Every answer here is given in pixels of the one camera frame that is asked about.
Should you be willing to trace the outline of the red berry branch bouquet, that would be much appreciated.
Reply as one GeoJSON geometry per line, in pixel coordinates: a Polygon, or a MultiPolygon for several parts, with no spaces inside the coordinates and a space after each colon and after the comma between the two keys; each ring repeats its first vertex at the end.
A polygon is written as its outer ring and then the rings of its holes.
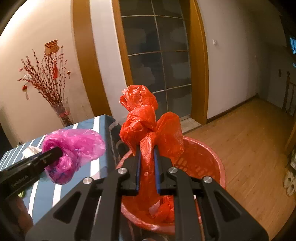
{"type": "Polygon", "coordinates": [[[26,56],[21,59],[20,72],[24,76],[19,81],[32,85],[50,105],[56,105],[65,100],[67,60],[64,58],[64,48],[58,52],[44,54],[40,59],[33,51],[33,60],[26,56]]]}

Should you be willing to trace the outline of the crumpled clear plastic bag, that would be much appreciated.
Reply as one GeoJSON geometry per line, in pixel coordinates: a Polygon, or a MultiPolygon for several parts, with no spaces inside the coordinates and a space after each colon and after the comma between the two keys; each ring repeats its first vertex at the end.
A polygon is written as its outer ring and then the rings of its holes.
{"type": "Polygon", "coordinates": [[[26,159],[40,153],[41,151],[42,150],[38,147],[28,146],[26,149],[22,151],[22,154],[23,154],[23,157],[26,159]]]}

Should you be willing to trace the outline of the dark glass sliding door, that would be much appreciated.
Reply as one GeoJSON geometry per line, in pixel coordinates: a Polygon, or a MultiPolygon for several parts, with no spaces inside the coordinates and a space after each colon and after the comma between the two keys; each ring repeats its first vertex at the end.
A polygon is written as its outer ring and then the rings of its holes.
{"type": "Polygon", "coordinates": [[[189,47],[179,1],[119,1],[135,85],[156,97],[156,117],[171,111],[188,118],[192,108],[189,47]]]}

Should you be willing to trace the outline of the knotted orange plastic bag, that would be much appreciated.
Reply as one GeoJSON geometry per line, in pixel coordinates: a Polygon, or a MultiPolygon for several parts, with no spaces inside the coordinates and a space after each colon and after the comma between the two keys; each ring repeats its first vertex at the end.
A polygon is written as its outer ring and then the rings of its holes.
{"type": "Polygon", "coordinates": [[[122,93],[120,103],[128,115],[119,135],[133,153],[137,147],[141,152],[139,193],[135,197],[123,197],[122,204],[142,221],[160,225],[173,223],[173,198],[160,196],[156,190],[153,149],[158,147],[161,156],[170,158],[172,164],[177,163],[184,152],[180,118],[167,112],[157,119],[157,99],[144,85],[130,85],[122,93]]]}

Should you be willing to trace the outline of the blue white striped tablecloth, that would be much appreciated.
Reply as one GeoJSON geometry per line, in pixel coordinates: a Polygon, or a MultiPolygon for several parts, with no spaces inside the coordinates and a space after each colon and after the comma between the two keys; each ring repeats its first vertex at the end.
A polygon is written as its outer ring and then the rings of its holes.
{"type": "Polygon", "coordinates": [[[58,176],[62,178],[62,181],[57,184],[51,181],[46,173],[42,173],[37,184],[30,185],[25,191],[25,196],[13,202],[6,217],[14,224],[18,224],[19,218],[24,218],[25,224],[32,225],[83,178],[87,176],[97,179],[106,177],[115,169],[128,150],[119,137],[120,128],[120,124],[108,115],[97,116],[68,126],[67,129],[72,131],[82,129],[99,133],[106,144],[103,156],[80,166],[78,171],[71,171],[65,175],[59,173],[58,176]]]}

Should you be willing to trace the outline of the magenta plastic bag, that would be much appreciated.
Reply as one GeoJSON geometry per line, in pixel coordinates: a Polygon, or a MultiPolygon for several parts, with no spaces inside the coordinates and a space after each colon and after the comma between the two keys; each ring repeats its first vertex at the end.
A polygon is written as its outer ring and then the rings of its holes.
{"type": "Polygon", "coordinates": [[[106,151],[102,136],[92,129],[59,129],[46,135],[42,152],[55,147],[62,150],[62,157],[46,167],[45,172],[59,185],[68,183],[82,166],[97,160],[106,151]]]}

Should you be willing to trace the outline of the orange plastic waste basket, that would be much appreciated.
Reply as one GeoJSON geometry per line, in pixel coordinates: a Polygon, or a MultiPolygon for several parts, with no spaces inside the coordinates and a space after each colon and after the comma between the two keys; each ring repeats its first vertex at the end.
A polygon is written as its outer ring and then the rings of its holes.
{"type": "MultiPolygon", "coordinates": [[[[184,152],[176,163],[176,167],[187,172],[189,176],[202,178],[211,176],[222,188],[226,188],[226,174],[222,161],[206,144],[193,138],[184,137],[184,152]]],[[[174,235],[175,224],[155,221],[148,211],[138,210],[128,201],[131,197],[123,197],[121,213],[135,226],[156,233],[174,235]]]]}

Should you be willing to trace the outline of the white slippers on floor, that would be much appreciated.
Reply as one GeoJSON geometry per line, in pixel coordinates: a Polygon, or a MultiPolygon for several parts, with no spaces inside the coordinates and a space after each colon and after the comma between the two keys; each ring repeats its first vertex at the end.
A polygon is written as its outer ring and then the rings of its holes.
{"type": "Polygon", "coordinates": [[[291,171],[287,171],[283,186],[284,188],[287,189],[287,196],[292,196],[295,193],[295,188],[296,188],[295,176],[291,171]]]}

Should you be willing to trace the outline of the glass floor vase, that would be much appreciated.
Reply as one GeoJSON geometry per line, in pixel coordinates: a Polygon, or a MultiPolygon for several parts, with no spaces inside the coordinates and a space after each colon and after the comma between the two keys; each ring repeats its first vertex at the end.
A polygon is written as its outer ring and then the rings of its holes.
{"type": "Polygon", "coordinates": [[[62,102],[53,105],[52,108],[64,127],[71,126],[73,124],[73,118],[67,98],[62,102]]]}

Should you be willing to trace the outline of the green plastic wrapper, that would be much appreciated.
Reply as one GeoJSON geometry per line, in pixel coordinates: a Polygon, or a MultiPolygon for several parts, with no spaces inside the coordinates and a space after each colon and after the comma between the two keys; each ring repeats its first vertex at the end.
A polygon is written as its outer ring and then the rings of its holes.
{"type": "Polygon", "coordinates": [[[23,190],[21,193],[18,194],[20,198],[24,198],[26,196],[26,190],[23,190]]]}

